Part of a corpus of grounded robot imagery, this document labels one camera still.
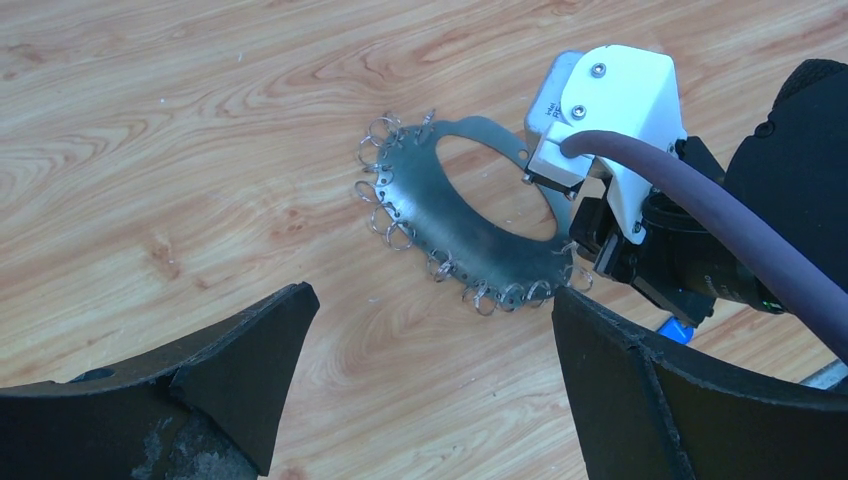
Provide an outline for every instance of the screw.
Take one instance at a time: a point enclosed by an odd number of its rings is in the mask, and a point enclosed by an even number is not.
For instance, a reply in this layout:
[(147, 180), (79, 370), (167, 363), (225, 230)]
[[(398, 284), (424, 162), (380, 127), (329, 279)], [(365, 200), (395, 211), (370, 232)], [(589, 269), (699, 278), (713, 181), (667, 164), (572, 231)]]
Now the screw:
[(774, 133), (774, 123), (771, 121), (761, 123), (754, 129), (754, 136), (758, 138), (766, 138)]
[(580, 120), (586, 116), (586, 107), (583, 105), (575, 105), (574, 108), (571, 109), (571, 116), (575, 120)]
[(596, 63), (592, 66), (592, 76), (595, 78), (601, 78), (604, 74), (607, 73), (607, 66), (603, 63)]

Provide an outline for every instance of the hole in metal plate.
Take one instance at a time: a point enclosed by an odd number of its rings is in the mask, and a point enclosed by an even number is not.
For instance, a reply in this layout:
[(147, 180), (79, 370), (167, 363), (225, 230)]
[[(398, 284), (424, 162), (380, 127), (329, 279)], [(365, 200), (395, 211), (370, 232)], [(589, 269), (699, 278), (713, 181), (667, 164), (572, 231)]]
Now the hole in metal plate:
[(538, 188), (521, 182), (521, 170), (508, 158), (453, 135), (439, 140), (436, 154), (453, 188), (486, 220), (532, 240), (554, 237), (557, 221), (548, 202)]

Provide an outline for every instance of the white plastic housing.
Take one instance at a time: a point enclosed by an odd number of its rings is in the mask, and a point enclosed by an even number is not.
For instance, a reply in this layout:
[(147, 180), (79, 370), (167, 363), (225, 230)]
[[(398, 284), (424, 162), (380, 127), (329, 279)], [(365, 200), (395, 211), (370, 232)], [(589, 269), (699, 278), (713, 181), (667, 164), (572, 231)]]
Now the white plastic housing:
[[(593, 68), (603, 64), (603, 75)], [(661, 150), (687, 137), (680, 113), (671, 57), (621, 45), (599, 47), (583, 55), (562, 92), (562, 119), (539, 141), (528, 170), (566, 186), (586, 177), (591, 158), (565, 158), (559, 144), (583, 130), (607, 130), (638, 138)], [(579, 119), (572, 110), (582, 107)], [(612, 175), (607, 199), (624, 236), (639, 244), (645, 238), (642, 202), (651, 185), (615, 159), (600, 158)]]

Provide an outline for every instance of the keyring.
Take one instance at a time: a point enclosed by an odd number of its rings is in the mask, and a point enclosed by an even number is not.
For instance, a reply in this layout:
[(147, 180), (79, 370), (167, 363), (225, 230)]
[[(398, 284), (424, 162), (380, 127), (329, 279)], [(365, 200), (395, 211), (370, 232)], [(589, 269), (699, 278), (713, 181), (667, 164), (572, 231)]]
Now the keyring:
[(476, 282), (474, 282), (473, 284), (471, 284), (471, 285), (469, 285), (469, 286), (465, 287), (465, 290), (463, 290), (463, 291), (462, 291), (462, 301), (463, 301), (463, 302), (468, 301), (468, 294), (469, 294), (469, 293), (471, 293), (471, 292), (473, 292), (473, 291), (474, 291), (474, 289), (475, 289), (475, 288), (477, 288), (477, 287), (479, 287), (481, 284), (485, 286), (485, 285), (486, 285), (486, 281), (485, 281), (485, 280), (477, 280), (477, 281), (476, 281)]
[(379, 211), (380, 211), (380, 207), (385, 208), (385, 209), (386, 209), (386, 213), (388, 213), (388, 211), (389, 211), (389, 210), (391, 210), (391, 211), (394, 213), (394, 217), (400, 217), (400, 213), (397, 211), (397, 209), (395, 208), (395, 206), (394, 206), (394, 205), (392, 205), (391, 203), (380, 203), (379, 205), (377, 205), (376, 207), (374, 207), (374, 211), (373, 211), (373, 212), (371, 212), (371, 230), (373, 230), (373, 231), (374, 231), (374, 233), (377, 233), (377, 234), (379, 234), (379, 235), (384, 235), (384, 234), (385, 234), (385, 230), (383, 230), (383, 231), (381, 232), (381, 231), (380, 231), (380, 229), (379, 229), (379, 228), (377, 228), (377, 212), (379, 212)]
[[(398, 230), (398, 228), (401, 226), (401, 224), (403, 224), (404, 227), (409, 228), (410, 233), (409, 233), (409, 235), (407, 235), (408, 242), (406, 243), (406, 245), (404, 245), (402, 247), (396, 247), (392, 243), (392, 234), (395, 233), (396, 230)], [(394, 250), (396, 252), (400, 252), (400, 251), (403, 251), (403, 250), (408, 250), (412, 247), (412, 237), (414, 237), (414, 236), (415, 236), (415, 230), (409, 227), (409, 222), (405, 222), (405, 221), (404, 222), (398, 222), (397, 220), (395, 220), (395, 221), (392, 222), (391, 225), (389, 225), (389, 228), (386, 229), (386, 234), (385, 234), (383, 239), (385, 240), (386, 245), (388, 245), (392, 250)]]
[(551, 253), (554, 255), (565, 255), (568, 252), (573, 252), (574, 248), (577, 246), (577, 242), (571, 242), (569, 244), (563, 245), (563, 247), (559, 250), (552, 250)]
[[(441, 261), (441, 260), (439, 260), (439, 258), (437, 258), (436, 254), (438, 254), (438, 253), (443, 254), (441, 256), (445, 257), (444, 261)], [(439, 267), (434, 272), (433, 271), (433, 265), (437, 264), (435, 262), (439, 262), (438, 263)], [(430, 252), (429, 255), (427, 255), (427, 273), (429, 273), (430, 276), (433, 277), (433, 280), (435, 280), (436, 283), (444, 282), (445, 280), (450, 278), (450, 273), (454, 269), (455, 263), (456, 262), (453, 258), (453, 255), (450, 252), (442, 252), (441, 250), (433, 250), (433, 251)]]
[[(383, 122), (383, 125), (386, 127), (386, 133), (389, 134), (389, 137), (395, 136), (395, 140), (393, 140), (392, 143), (386, 143), (386, 142), (388, 142), (388, 138), (383, 139), (382, 137), (374, 135), (374, 132), (373, 132), (374, 124), (379, 122), (379, 121)], [(399, 118), (389, 118), (387, 116), (377, 117), (374, 120), (372, 120), (370, 124), (368, 124), (368, 135), (367, 135), (366, 138), (368, 138), (371, 141), (371, 145), (374, 145), (377, 148), (380, 148), (382, 146), (391, 146), (395, 142), (400, 141), (400, 139), (397, 138), (397, 134), (399, 133), (400, 128), (401, 128), (401, 123), (400, 123)], [(375, 138), (380, 139), (381, 140), (380, 143), (375, 142), (374, 141)]]
[[(372, 200), (371, 197), (369, 197), (368, 195), (365, 194), (365, 192), (362, 191), (362, 189), (361, 189), (362, 185), (368, 185), (369, 187), (371, 187), (372, 190), (374, 190), (374, 200)], [(365, 180), (359, 180), (359, 181), (357, 181), (356, 183), (353, 184), (353, 189), (356, 191), (357, 195), (359, 195), (359, 198), (365, 200), (366, 202), (368, 202), (368, 203), (381, 203), (379, 200), (377, 200), (377, 185), (374, 185), (373, 183), (365, 181)]]
[[(545, 296), (542, 297), (540, 300), (536, 300), (534, 299), (534, 294), (536, 293), (536, 290), (540, 287), (545, 289)], [(532, 285), (530, 285), (530, 289), (527, 290), (527, 296), (524, 304), (529, 305), (530, 308), (539, 308), (544, 305), (545, 302), (548, 301), (548, 298), (551, 296), (551, 293), (553, 292), (551, 292), (550, 283), (548, 283), (546, 280), (536, 280), (535, 282), (533, 282)]]
[(365, 142), (369, 140), (371, 140), (371, 135), (366, 135), (365, 138), (359, 141), (359, 149), (356, 150), (356, 158), (359, 160), (359, 163), (363, 165), (363, 170), (366, 168), (374, 168), (377, 165), (376, 162), (368, 163), (362, 158), (362, 147), (365, 145)]
[(571, 283), (571, 275), (574, 274), (574, 264), (571, 264), (571, 265), (565, 267), (565, 270), (562, 271), (562, 278), (563, 278), (563, 280), (565, 280), (565, 286), (571, 287), (571, 288), (577, 290), (580, 293), (587, 293), (589, 290), (592, 289), (592, 286), (594, 285), (595, 280), (592, 278), (592, 274), (589, 273), (588, 270), (586, 270), (585, 268), (583, 268), (582, 266), (579, 266), (579, 265), (577, 266), (577, 268), (580, 271), (580, 275), (582, 275), (583, 278), (585, 278), (587, 280), (587, 282), (589, 283), (589, 286), (586, 287), (586, 288), (578, 288), (578, 287), (575, 287), (574, 284)]
[(415, 143), (416, 145), (421, 143), (421, 132), (424, 131), (424, 129), (427, 127), (427, 125), (430, 125), (430, 122), (433, 121), (433, 117), (435, 117), (435, 116), (436, 116), (436, 109), (435, 108), (430, 110), (427, 113), (427, 115), (424, 116), (424, 120), (421, 121), (421, 126), (418, 127), (418, 130), (415, 131), (415, 140), (414, 140), (413, 143)]
[(480, 315), (482, 315), (484, 317), (491, 316), (493, 313), (495, 313), (495, 310), (498, 308), (497, 300), (493, 300), (491, 310), (483, 311), (483, 310), (480, 309), (480, 305), (481, 305), (480, 301), (483, 299), (483, 297), (486, 296), (486, 293), (488, 293), (489, 290), (490, 290), (490, 288), (489, 288), (488, 282), (486, 282), (484, 280), (483, 283), (480, 285), (480, 287), (477, 288), (477, 294), (474, 295), (474, 302), (473, 302), (474, 303), (474, 309), (477, 310), (477, 313), (479, 313)]
[[(512, 298), (509, 298), (510, 293), (513, 290), (520, 290), (521, 291), (521, 295), (519, 295), (519, 297), (518, 297), (518, 304), (517, 305), (514, 304), (514, 300)], [(507, 313), (511, 313), (511, 312), (518, 310), (521, 307), (522, 303), (524, 302), (524, 298), (525, 298), (524, 293), (525, 293), (525, 290), (524, 290), (523, 286), (521, 286), (518, 283), (511, 283), (508, 287), (506, 287), (506, 290), (504, 290), (503, 293), (498, 295), (498, 297), (497, 297), (498, 298), (498, 308), (500, 308), (501, 310), (503, 310), (504, 312), (507, 312)], [(509, 298), (509, 302), (510, 302), (509, 306), (504, 304), (504, 300), (507, 300), (508, 298)]]

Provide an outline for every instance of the black plastic part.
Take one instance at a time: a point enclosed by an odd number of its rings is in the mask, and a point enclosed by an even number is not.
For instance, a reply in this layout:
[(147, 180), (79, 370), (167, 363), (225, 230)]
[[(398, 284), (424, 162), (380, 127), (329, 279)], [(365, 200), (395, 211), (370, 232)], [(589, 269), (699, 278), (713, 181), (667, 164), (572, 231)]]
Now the black plastic part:
[(636, 272), (630, 284), (654, 306), (690, 327), (698, 327), (712, 314), (715, 297), (684, 289), (675, 276), (670, 256), (674, 246), (668, 235), (648, 229), (642, 245), (634, 251)]
[(697, 220), (662, 192), (651, 193), (642, 203), (642, 223), (668, 232), (708, 233)]
[(0, 389), (0, 478), (256, 478), (319, 303), (292, 285), (155, 350)]
[(780, 87), (780, 91), (777, 92), (777, 97), (774, 99), (772, 108), (777, 108), (801, 90), (845, 70), (848, 70), (848, 65), (835, 60), (823, 58), (804, 60), (783, 82), (783, 86)]
[(585, 249), (586, 258), (594, 262), (613, 228), (615, 218), (605, 199), (586, 197), (577, 207), (568, 235)]
[(828, 390), (830, 390), (831, 392), (834, 392), (834, 393), (841, 393), (842, 395), (848, 395), (848, 377), (843, 378), (842, 381), (840, 381), (836, 385), (832, 386)]
[(670, 233), (668, 240), (675, 282), (686, 290), (761, 312), (786, 312), (780, 300), (712, 235)]
[(844, 478), (848, 396), (760, 375), (562, 288), (552, 315), (591, 479)]
[(702, 175), (721, 185), (724, 182), (724, 169), (701, 140), (701, 137), (689, 137), (678, 140), (674, 146), (677, 157)]
[(633, 246), (616, 225), (595, 259), (594, 270), (604, 278), (620, 283), (633, 283), (636, 277), (636, 255)]
[(724, 187), (848, 290), (848, 69), (793, 76), (818, 80), (787, 81), (773, 130), (742, 142)]
[(533, 172), (524, 170), (524, 173), (530, 175), (530, 181), (536, 185), (540, 185), (542, 187), (550, 188), (556, 192), (561, 192), (566, 195), (570, 195), (572, 189), (570, 187), (566, 187), (560, 183), (554, 182), (553, 180), (548, 179), (547, 177), (543, 177), (541, 175), (536, 175)]

